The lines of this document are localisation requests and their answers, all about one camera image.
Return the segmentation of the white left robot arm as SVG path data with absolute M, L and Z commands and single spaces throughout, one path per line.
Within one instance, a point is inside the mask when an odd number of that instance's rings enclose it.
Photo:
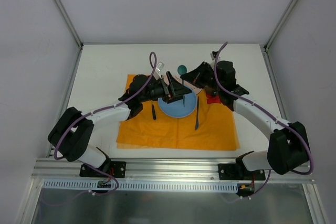
M 142 111 L 144 102 L 162 99 L 165 103 L 172 103 L 192 92 L 170 72 L 166 76 L 167 82 L 161 77 L 136 75 L 116 102 L 87 114 L 74 107 L 66 109 L 50 131 L 48 142 L 61 154 L 61 158 L 85 163 L 99 177 L 107 175 L 110 170 L 109 157 L 98 147 L 89 144 L 92 133 L 113 122 L 134 118 Z

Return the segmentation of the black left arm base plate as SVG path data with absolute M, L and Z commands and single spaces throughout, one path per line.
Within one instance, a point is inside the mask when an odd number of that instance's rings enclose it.
M 89 178 L 106 178 L 107 175 L 112 175 L 114 178 L 125 178 L 127 163 L 124 161 L 105 161 L 97 170 L 103 172 L 97 172 L 96 170 L 89 167 L 87 164 L 82 164 L 79 176 L 80 177 L 89 177 Z

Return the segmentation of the gold fork green handle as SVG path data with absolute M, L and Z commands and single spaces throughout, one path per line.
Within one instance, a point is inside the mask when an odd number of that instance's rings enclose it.
M 151 104 L 151 110 L 152 110 L 152 119 L 156 120 L 156 111 L 153 103 Z

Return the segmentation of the right aluminium frame post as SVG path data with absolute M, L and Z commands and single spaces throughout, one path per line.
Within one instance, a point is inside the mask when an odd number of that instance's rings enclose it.
M 280 16 L 280 19 L 278 20 L 275 28 L 273 29 L 271 35 L 269 36 L 268 40 L 266 41 L 266 43 L 263 46 L 263 49 L 265 50 L 265 52 L 268 52 L 268 50 L 270 49 L 271 45 L 274 43 L 274 41 L 278 37 L 279 33 L 281 32 L 282 28 L 286 24 L 289 16 L 293 12 L 294 8 L 297 6 L 297 4 L 298 4 L 299 1 L 300 0 L 290 0 L 289 1 L 289 3 L 286 6 L 284 12 Z

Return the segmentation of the light blue plate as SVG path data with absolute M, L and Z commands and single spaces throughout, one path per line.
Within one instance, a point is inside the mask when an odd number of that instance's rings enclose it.
M 184 118 L 194 112 L 197 106 L 197 96 L 194 91 L 184 96 L 184 100 L 166 103 L 161 98 L 158 99 L 160 110 L 172 118 Z

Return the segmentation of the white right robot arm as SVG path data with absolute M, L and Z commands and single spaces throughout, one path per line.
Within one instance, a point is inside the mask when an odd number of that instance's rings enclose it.
M 268 139 L 266 151 L 251 151 L 236 158 L 236 176 L 245 180 L 256 170 L 273 170 L 279 175 L 311 174 L 314 164 L 304 125 L 277 118 L 257 104 L 249 92 L 237 84 L 235 74 L 230 61 L 202 62 L 193 71 L 179 72 L 183 81 L 219 98 L 223 105 L 247 119 Z

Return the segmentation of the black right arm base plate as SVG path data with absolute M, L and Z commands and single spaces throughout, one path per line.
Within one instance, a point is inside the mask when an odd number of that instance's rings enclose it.
M 218 176 L 220 180 L 256 180 L 266 179 L 264 170 L 248 171 L 238 164 L 218 164 Z

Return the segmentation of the left aluminium frame post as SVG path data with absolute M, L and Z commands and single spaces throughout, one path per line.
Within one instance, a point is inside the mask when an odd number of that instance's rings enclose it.
M 75 29 L 73 22 L 70 18 L 70 16 L 68 15 L 68 12 L 66 11 L 64 4 L 62 3 L 62 0 L 53 0 L 53 2 L 56 5 L 56 8 L 58 9 L 63 21 L 65 22 L 69 32 L 71 33 L 77 47 L 82 50 L 83 48 L 83 42 L 77 32 L 77 30 Z

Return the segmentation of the orange cartoon cloth placemat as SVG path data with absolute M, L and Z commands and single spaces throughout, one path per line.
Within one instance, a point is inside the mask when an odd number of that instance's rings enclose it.
M 181 119 L 165 115 L 157 102 L 145 102 L 134 118 L 121 122 L 117 137 L 119 149 L 173 148 L 185 150 L 235 151 L 240 148 L 233 112 L 219 103 L 209 104 L 200 91 L 199 128 L 196 111 Z M 154 104 L 156 120 L 152 119 Z

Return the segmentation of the aluminium frame post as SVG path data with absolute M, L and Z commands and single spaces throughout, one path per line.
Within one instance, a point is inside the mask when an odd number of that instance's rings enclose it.
M 294 8 L 297 6 L 297 4 L 298 4 L 299 1 L 300 0 L 290 0 L 289 1 L 289 3 L 286 6 L 284 12 L 280 16 L 280 19 L 278 20 L 275 28 L 273 29 L 271 35 L 269 36 L 268 40 L 266 41 L 266 43 L 263 46 L 263 49 L 265 50 L 265 52 L 268 52 L 268 50 L 270 49 L 271 45 L 274 43 L 274 41 L 278 37 L 279 33 L 281 32 L 282 28 L 286 24 L 289 16 L 293 12 Z
M 53 2 L 56 5 L 56 8 L 58 9 L 63 21 L 65 22 L 69 32 L 71 33 L 77 47 L 82 50 L 83 48 L 83 42 L 77 32 L 77 30 L 75 29 L 73 22 L 70 18 L 70 16 L 68 15 L 68 12 L 66 11 L 64 4 L 62 3 L 62 0 L 53 0 Z

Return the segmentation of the aluminium front rail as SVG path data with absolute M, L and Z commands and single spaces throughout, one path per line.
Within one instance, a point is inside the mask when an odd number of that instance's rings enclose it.
M 219 164 L 233 164 L 233 158 L 114 158 L 126 162 L 122 180 L 161 182 L 218 182 Z M 84 179 L 80 162 L 39 158 L 31 178 Z

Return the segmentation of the blue plastic knife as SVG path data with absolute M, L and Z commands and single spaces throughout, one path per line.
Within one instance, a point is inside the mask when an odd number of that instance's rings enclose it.
M 195 121 L 195 130 L 199 128 L 199 107 L 200 107 L 200 98 L 197 97 L 197 105 L 196 105 L 196 121 Z

